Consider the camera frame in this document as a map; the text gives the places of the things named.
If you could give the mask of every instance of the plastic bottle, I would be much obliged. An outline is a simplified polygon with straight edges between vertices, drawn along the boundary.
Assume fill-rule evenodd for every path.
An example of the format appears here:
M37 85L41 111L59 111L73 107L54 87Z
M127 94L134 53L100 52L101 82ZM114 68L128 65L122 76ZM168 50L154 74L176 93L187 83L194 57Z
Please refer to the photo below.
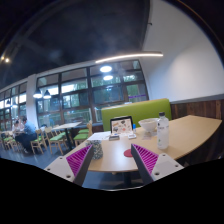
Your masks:
M136 134L136 125L133 124L133 133Z
M159 113L157 122L157 147L166 149L169 145L169 120L165 117L165 112Z

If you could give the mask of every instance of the ceiling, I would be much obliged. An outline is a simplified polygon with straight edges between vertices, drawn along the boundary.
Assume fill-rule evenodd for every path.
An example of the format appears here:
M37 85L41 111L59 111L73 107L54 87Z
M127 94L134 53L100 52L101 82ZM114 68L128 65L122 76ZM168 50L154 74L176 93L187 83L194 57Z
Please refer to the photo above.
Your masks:
M223 3L182 0L224 40ZM149 0L0 0L0 89L60 66L140 51Z

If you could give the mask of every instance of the bowl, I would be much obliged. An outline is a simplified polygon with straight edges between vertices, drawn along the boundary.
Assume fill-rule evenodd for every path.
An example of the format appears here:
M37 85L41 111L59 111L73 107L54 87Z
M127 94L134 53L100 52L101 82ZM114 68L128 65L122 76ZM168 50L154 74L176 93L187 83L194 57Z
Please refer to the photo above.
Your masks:
M153 132L157 126L158 119L159 118L148 118L148 119L141 120L138 123L147 132Z

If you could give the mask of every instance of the light fixture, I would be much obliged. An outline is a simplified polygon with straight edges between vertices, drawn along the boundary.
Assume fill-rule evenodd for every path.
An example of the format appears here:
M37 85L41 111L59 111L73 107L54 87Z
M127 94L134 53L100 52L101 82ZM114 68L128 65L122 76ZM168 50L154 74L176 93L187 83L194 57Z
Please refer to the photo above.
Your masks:
M100 62L105 62L105 61L112 61L116 59L121 59L121 58L132 58L132 57L162 57L163 54L159 51L151 51L151 52L140 52L136 54L127 54L127 55L120 55L116 57L110 57L110 58L104 58L95 61L95 63L100 63Z
M45 94L44 94L44 99L50 99L51 98L51 94L49 93L48 90L46 90Z
M10 100L7 100L7 101L6 101L6 105L8 105L8 106L11 105Z
M112 70L112 67L109 65L105 65L103 67L100 68L101 72L110 72Z
M111 80L113 78L112 75L106 75L103 77L103 80L107 81L107 80Z
M34 97L34 98L37 98L37 99L42 98L42 94L41 94L40 89L37 89L37 90L35 91L35 93L33 94L33 97Z

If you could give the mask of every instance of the cafeteria table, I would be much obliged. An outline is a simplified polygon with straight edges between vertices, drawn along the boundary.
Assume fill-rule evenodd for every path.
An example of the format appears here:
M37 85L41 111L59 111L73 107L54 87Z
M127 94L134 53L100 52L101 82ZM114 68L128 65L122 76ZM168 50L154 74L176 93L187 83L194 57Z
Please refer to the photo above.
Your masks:
M131 186L130 172L138 171L133 157L125 157L124 152L131 148L131 144L142 146L156 154L166 153L177 160L197 149L207 141L221 124L221 120L199 116L185 116L169 122L169 146L165 150L157 148L156 134L149 138L146 131L136 129L136 139L121 136L120 140L102 140L103 157L91 160L88 171L120 173L124 175L124 185ZM65 155L65 157L85 147L85 142Z

